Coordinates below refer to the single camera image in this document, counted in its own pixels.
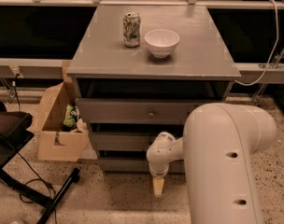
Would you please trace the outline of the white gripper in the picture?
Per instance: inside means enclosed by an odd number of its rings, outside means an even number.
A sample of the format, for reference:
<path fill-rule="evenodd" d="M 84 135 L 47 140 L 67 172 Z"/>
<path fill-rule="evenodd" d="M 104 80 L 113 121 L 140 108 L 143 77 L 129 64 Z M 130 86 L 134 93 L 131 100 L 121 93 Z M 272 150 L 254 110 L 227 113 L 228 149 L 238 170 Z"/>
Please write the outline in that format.
<path fill-rule="evenodd" d="M 167 132 L 161 132 L 147 150 L 149 171 L 152 179 L 153 191 L 156 197 L 163 195 L 164 179 L 169 170 L 169 163 L 174 160 L 173 145 L 176 138 Z"/>

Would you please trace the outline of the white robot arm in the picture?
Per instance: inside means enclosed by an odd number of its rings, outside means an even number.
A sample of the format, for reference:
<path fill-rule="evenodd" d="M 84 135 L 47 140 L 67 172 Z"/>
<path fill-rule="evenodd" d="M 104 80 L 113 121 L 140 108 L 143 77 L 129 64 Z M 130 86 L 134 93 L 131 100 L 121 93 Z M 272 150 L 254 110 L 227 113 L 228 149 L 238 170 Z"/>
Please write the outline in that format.
<path fill-rule="evenodd" d="M 188 116 L 183 136 L 162 132 L 147 151 L 149 171 L 166 176 L 184 161 L 192 224 L 263 224 L 250 155 L 277 138 L 274 118 L 253 105 L 201 105 Z"/>

